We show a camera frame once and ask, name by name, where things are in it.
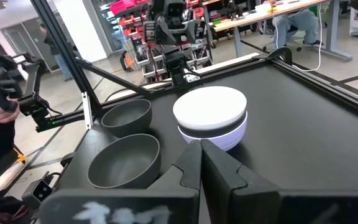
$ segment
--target table leg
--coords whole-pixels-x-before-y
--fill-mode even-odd
[[[233,33],[234,33],[234,46],[236,47],[236,56],[241,57],[244,55],[245,52],[243,48],[244,45],[241,43],[239,28],[235,27]]]
[[[209,41],[212,43],[213,39],[212,39],[212,32],[211,32],[211,28],[209,26],[209,15],[208,15],[208,10],[206,8],[206,6],[203,6],[204,8],[204,20],[205,20],[205,26],[206,26],[206,33],[208,35],[208,39]]]
[[[327,39],[325,47],[321,48],[321,51],[329,55],[339,57],[346,61],[351,61],[353,55],[338,50],[336,46],[337,29],[338,29],[338,16],[339,16],[339,0],[333,0],[329,3],[329,20],[327,28]]]

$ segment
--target black tabletop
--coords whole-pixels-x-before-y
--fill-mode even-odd
[[[228,86],[248,100],[246,135],[229,154],[286,189],[358,189],[358,115],[272,66],[222,78],[205,86]],[[186,142],[172,113],[183,93],[152,100],[149,134],[161,143],[164,173]],[[92,159],[115,137],[95,123],[57,189],[92,189]]]

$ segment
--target concrete floor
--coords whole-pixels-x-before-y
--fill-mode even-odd
[[[260,35],[259,33],[248,33],[246,36],[242,34],[242,39],[258,47],[263,47],[267,42],[271,41],[269,36]],[[354,56],[353,61],[345,62],[338,58],[322,55],[321,66],[317,72],[338,81],[358,76],[358,38],[349,37],[348,16],[342,16],[339,21],[337,44],[341,50],[349,52]],[[258,50],[249,46],[244,46],[244,51],[245,54],[258,52]],[[308,68],[316,68],[318,66],[317,52],[310,49],[296,52],[294,49],[293,53],[296,63]],[[233,40],[222,39],[218,41],[216,49],[213,49],[214,63],[233,58],[236,58]],[[108,72],[113,72],[113,74],[136,85],[143,81],[142,74],[139,71],[126,73],[121,70],[119,54],[112,55],[106,60],[95,63],[95,65]],[[87,77],[100,102],[104,102],[108,95],[122,88],[92,73],[87,73]],[[358,80],[350,82],[348,85],[358,89]],[[49,101],[53,109],[63,113],[81,108],[81,94],[75,82],[70,81],[65,83],[60,72],[43,76],[40,95]],[[27,186],[32,181],[41,178],[46,171],[60,172],[62,170],[58,162],[64,155],[75,150],[78,141],[85,133],[85,125],[83,121],[78,121],[61,128],[37,133],[32,118],[21,115],[16,121],[16,130],[15,142],[25,154],[31,154],[42,147],[41,150],[38,150],[29,157],[28,161],[30,165],[28,169],[9,191],[9,195],[20,198]]]

